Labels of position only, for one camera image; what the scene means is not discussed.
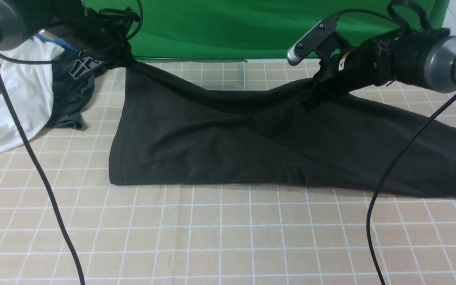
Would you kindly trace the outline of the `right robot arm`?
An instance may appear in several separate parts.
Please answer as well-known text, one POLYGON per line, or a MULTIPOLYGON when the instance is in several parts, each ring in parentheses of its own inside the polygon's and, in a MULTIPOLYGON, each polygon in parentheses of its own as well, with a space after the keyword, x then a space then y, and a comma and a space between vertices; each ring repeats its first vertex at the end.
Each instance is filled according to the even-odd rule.
POLYGON ((446 28, 428 33, 394 30, 345 48, 322 63, 303 103, 312 109, 349 92, 394 81, 454 92, 456 36, 446 28))

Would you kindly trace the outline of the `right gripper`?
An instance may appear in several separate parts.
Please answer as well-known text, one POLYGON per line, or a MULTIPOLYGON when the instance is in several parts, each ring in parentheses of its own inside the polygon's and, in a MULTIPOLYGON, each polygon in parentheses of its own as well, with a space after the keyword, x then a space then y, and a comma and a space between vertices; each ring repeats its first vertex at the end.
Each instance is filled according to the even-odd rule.
POLYGON ((320 70, 313 78, 312 89, 302 100, 306 111, 333 100, 337 95, 395 81, 393 59, 398 40, 371 38, 328 60, 320 60, 320 70))

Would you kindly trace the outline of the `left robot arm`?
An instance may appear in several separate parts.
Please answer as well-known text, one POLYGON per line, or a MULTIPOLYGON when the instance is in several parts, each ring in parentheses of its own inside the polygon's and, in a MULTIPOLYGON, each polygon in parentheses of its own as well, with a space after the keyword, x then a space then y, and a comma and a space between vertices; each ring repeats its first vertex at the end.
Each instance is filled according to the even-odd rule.
MULTIPOLYGON (((79 79, 102 67, 126 67, 134 62, 129 40, 143 24, 143 6, 138 11, 87 8, 81 0, 0 0, 0 51, 18 47, 40 31, 61 38, 79 51, 70 75, 79 79)), ((49 61, 11 59, 11 63, 47 65, 49 61)))

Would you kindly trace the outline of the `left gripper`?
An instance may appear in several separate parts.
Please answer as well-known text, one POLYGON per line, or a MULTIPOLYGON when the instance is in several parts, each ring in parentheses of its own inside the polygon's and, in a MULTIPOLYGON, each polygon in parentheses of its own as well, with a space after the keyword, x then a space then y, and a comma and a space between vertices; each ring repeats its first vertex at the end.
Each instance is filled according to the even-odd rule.
POLYGON ((54 36, 78 49, 81 56, 69 74, 75 80, 96 72, 104 61, 128 57, 128 34, 133 24, 104 21, 99 11, 84 6, 70 7, 54 18, 54 36))

